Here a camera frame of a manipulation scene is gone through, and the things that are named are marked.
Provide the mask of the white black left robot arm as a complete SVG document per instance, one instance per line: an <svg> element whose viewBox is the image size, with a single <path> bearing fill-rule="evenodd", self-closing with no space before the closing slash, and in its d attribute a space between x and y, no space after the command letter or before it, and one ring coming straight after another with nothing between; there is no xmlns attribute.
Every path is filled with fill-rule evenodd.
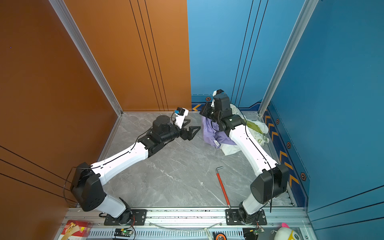
<svg viewBox="0 0 384 240"><path fill-rule="evenodd" d="M132 165L152 157L175 139L192 140L201 127L186 128L189 123L190 120L183 116L172 120L169 116L160 115L132 146L103 161L78 165L71 183L71 193L82 210L97 210L122 225L127 224L133 215L131 207L122 198L108 195L104 185Z"/></svg>

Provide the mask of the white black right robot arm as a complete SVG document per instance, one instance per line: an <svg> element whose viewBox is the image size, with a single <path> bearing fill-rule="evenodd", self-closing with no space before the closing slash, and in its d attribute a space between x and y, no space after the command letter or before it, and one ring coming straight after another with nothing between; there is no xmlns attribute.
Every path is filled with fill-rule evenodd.
<svg viewBox="0 0 384 240"><path fill-rule="evenodd" d="M252 136L246 119L234 115L229 104L206 103L200 114L217 123L219 130L240 148L255 173L251 194L239 205L241 221L250 225L257 221L260 211L287 190L289 168L270 157Z"/></svg>

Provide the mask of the purple cloth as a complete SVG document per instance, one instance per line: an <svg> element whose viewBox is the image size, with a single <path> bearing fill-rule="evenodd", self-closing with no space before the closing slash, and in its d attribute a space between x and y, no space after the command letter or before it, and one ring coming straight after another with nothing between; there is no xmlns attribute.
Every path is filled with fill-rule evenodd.
<svg viewBox="0 0 384 240"><path fill-rule="evenodd" d="M223 144L232 146L236 145L236 143L232 141L225 132L219 131L217 123L204 116L202 116L202 129L204 141L216 149L220 148Z"/></svg>

